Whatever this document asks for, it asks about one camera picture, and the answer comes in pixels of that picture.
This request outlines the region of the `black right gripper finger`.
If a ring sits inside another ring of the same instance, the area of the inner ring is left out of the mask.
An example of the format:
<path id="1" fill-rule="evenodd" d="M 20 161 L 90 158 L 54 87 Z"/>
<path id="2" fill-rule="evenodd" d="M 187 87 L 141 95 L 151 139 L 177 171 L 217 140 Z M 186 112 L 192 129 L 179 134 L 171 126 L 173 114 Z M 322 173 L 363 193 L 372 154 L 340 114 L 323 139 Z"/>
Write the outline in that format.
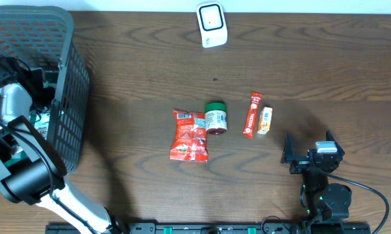
<path id="1" fill-rule="evenodd" d="M 295 154 L 294 154 L 294 148 L 292 145 L 292 140 L 290 138 L 289 133 L 286 133 L 285 145 L 284 145 L 284 150 L 283 150 L 283 154 L 281 157 L 281 163 L 288 164 L 288 163 L 291 163 L 294 159 L 295 159 Z"/>
<path id="2" fill-rule="evenodd" d="M 330 131 L 326 131 L 326 141 L 336 142 Z"/>

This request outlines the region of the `small orange box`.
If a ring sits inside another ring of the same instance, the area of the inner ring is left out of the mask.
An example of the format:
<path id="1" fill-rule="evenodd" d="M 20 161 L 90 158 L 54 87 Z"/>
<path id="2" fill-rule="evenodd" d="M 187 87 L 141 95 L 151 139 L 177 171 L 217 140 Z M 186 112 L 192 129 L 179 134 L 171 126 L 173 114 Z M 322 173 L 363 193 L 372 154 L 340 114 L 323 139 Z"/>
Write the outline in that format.
<path id="1" fill-rule="evenodd" d="M 271 126 L 271 118 L 273 114 L 273 109 L 271 107 L 264 107 L 260 112 L 258 130 L 257 133 L 260 135 L 266 135 Z"/>

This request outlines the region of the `small red sachet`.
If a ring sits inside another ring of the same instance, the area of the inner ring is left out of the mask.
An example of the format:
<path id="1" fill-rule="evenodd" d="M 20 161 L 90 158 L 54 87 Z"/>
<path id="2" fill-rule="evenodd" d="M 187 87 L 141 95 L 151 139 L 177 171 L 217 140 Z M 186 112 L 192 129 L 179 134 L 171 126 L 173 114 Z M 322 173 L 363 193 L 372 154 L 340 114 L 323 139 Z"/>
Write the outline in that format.
<path id="1" fill-rule="evenodd" d="M 249 105 L 249 110 L 246 116 L 246 122 L 243 130 L 243 135 L 247 138 L 253 138 L 255 122 L 257 119 L 261 99 L 262 94 L 258 92 L 251 93 L 251 103 Z"/>

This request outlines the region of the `teal packet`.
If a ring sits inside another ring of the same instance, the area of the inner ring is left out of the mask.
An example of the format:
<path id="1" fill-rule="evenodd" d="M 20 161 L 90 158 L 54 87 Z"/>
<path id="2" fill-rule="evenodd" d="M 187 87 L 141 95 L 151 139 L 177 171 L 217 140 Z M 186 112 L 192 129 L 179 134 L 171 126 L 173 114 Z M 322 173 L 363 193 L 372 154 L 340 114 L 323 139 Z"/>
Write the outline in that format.
<path id="1" fill-rule="evenodd" d="M 47 138 L 48 134 L 50 112 L 50 110 L 47 110 L 45 112 L 30 112 L 30 123 L 44 138 Z"/>

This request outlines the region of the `green lid spice jar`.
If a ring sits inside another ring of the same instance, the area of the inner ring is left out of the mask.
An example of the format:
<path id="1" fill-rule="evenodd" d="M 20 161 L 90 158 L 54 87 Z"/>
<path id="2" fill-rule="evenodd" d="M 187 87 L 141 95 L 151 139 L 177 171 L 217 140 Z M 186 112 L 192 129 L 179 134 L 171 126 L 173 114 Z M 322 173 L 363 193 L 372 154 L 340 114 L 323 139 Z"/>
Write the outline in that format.
<path id="1" fill-rule="evenodd" d="M 206 131 L 210 135 L 227 132 L 227 107 L 224 102 L 207 103 L 205 106 Z"/>

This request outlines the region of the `red snack packet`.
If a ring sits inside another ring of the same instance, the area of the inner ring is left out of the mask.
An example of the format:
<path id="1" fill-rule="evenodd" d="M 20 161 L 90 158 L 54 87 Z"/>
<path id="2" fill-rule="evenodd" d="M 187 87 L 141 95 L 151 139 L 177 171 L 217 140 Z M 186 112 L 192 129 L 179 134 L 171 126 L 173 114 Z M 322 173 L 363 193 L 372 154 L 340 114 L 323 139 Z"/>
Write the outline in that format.
<path id="1" fill-rule="evenodd" d="M 170 159 L 176 161 L 208 161 L 205 114 L 202 112 L 173 111 L 177 124 Z"/>

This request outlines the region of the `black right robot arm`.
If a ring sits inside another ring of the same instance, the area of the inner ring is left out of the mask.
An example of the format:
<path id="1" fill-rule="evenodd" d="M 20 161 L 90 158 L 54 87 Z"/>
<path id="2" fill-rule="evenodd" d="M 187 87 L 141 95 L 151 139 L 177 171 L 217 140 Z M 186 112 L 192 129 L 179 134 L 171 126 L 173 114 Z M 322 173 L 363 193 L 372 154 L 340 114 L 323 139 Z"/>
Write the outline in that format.
<path id="1" fill-rule="evenodd" d="M 349 217 L 351 189 L 328 182 L 344 155 L 344 150 L 329 131 L 326 140 L 316 142 L 315 148 L 309 149 L 305 156 L 294 153 L 290 135 L 286 135 L 281 162 L 290 165 L 291 174 L 302 175 L 301 204 L 319 221 L 341 221 Z"/>

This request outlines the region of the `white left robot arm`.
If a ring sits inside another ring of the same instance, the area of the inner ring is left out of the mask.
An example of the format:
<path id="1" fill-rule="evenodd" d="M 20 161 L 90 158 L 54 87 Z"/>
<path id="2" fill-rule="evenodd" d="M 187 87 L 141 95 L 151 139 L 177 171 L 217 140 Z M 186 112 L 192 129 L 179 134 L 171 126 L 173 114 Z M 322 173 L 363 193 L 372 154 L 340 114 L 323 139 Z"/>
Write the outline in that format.
<path id="1" fill-rule="evenodd" d="M 53 109 L 56 88 L 45 85 L 41 68 L 15 57 L 0 58 L 0 191 L 10 202 L 24 202 L 61 216 L 80 233 L 127 233 L 108 209 L 89 200 L 69 179 L 63 158 L 80 146 L 75 127 L 69 146 L 58 151 L 30 121 Z"/>

